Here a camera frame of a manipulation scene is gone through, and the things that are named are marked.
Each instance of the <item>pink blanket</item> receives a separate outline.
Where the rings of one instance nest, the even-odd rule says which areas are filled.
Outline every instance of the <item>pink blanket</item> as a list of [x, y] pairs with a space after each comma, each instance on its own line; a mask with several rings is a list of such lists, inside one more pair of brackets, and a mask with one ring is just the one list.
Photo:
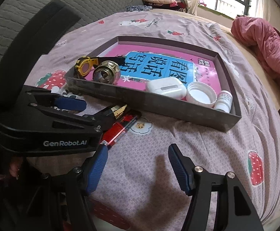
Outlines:
[[280, 86], [280, 32], [262, 18], [239, 17], [232, 34], [255, 51], [263, 69]]

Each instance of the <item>shallow box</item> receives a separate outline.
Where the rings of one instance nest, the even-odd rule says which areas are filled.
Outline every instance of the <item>shallow box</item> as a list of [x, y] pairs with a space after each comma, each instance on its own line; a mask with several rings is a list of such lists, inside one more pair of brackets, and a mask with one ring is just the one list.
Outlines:
[[65, 79], [67, 81], [69, 90], [113, 103], [123, 102], [137, 110], [170, 116], [182, 121], [211, 127], [223, 132], [233, 128], [240, 120], [241, 110], [235, 88], [231, 81], [229, 72], [217, 52], [188, 43], [167, 39], [118, 36], [96, 48], [87, 56], [103, 57], [118, 44], [168, 49], [190, 55], [196, 55], [198, 57], [213, 61], [219, 78], [221, 90], [230, 91], [233, 96], [232, 109], [230, 113], [225, 113], [211, 108], [205, 108], [184, 100], [176, 100], [170, 97], [145, 91], [77, 79], [74, 76], [73, 67], [65, 74]]

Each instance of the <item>patterned cloth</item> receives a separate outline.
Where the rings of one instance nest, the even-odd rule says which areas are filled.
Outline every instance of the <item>patterned cloth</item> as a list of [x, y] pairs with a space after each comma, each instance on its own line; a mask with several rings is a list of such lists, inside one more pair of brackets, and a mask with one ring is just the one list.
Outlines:
[[133, 11], [149, 11], [153, 9], [152, 6], [145, 6], [145, 5], [136, 5], [136, 6], [129, 6], [127, 7], [127, 12], [133, 12]]
[[[118, 35], [170, 39], [218, 52], [235, 86], [242, 118], [222, 133], [143, 112], [137, 124], [109, 151], [92, 197], [119, 213], [135, 230], [181, 230], [190, 197], [180, 190], [168, 159], [168, 146], [176, 143], [195, 165], [216, 174], [236, 173], [262, 223], [272, 221], [280, 209], [280, 117], [252, 67], [218, 24], [162, 13], [117, 13], [63, 36], [48, 55], [41, 56], [26, 84], [42, 86], [45, 82], [41, 78], [60, 76], [80, 56]], [[73, 96], [61, 83], [51, 89]], [[79, 98], [88, 104], [80, 115], [94, 114], [109, 105], [90, 96]], [[57, 175], [81, 165], [88, 155], [30, 160], [41, 172]], [[207, 230], [212, 230], [215, 210], [213, 194]]]

